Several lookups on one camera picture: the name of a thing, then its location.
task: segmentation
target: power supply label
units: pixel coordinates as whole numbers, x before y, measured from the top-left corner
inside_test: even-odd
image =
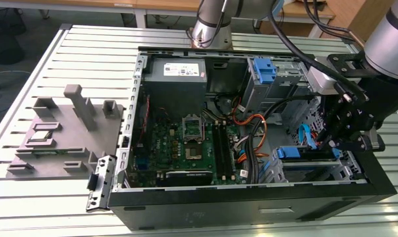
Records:
[[[199,77],[198,63],[166,63],[165,76]]]

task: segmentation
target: ram slot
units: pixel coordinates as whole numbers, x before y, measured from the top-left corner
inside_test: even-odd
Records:
[[[213,138],[214,138],[214,155],[217,164],[217,177],[221,179],[225,175],[225,163],[222,155],[222,146],[219,141],[219,125],[213,125]]]
[[[231,163],[227,127],[225,125],[219,126],[219,144],[221,144],[221,151],[222,151],[222,156],[223,156],[226,179],[231,179],[233,163]]]

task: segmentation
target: aluminum extrusion table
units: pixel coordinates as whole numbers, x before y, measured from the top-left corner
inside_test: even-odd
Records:
[[[334,39],[292,38],[316,55],[353,50]],[[233,40],[235,50],[288,52],[273,36],[234,34]],[[93,103],[113,99],[126,104],[139,46],[189,47],[190,41],[183,31],[93,26],[59,30],[0,123],[0,178],[31,126],[36,98],[52,96],[58,104],[69,104],[63,88],[71,83],[82,85]],[[398,114],[386,119],[380,133],[388,148],[377,157],[398,191]],[[398,237],[398,195],[320,222],[131,233],[113,212],[86,213],[86,187],[87,180],[0,181],[0,236]]]

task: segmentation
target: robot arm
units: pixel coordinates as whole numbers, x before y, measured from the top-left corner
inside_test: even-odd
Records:
[[[202,0],[198,21],[191,33],[194,46],[229,49],[231,47],[231,18],[265,18],[274,1],[278,3],[273,14],[278,14],[284,0]]]
[[[365,50],[358,54],[330,55],[328,61],[342,76],[361,79],[358,86],[369,100],[362,105],[354,105],[338,96],[322,96],[320,114],[325,128],[318,141],[322,147],[341,150],[384,151],[385,143],[377,129],[398,110],[398,0]]]
[[[202,0],[191,34],[194,47],[229,49],[231,18],[265,18],[273,4],[273,14],[277,14],[284,0]],[[321,148],[336,147],[357,152],[382,151],[385,143],[377,129],[386,117],[398,110],[398,0],[378,25],[365,50],[358,54],[330,55],[325,61],[326,66],[336,68],[345,78],[360,78],[357,85],[365,93],[366,102],[354,103],[350,98],[345,99],[345,94],[325,94],[325,88],[314,88],[322,94],[320,114],[325,128],[318,136]],[[328,76],[320,73],[318,76],[308,77],[308,80],[310,85],[322,85]],[[334,88],[341,91],[338,83]]]

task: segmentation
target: motherboard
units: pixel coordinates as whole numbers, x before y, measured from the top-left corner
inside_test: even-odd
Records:
[[[138,154],[131,166],[131,187],[241,184],[231,150],[237,139],[235,125],[197,119],[155,123],[151,151]]]

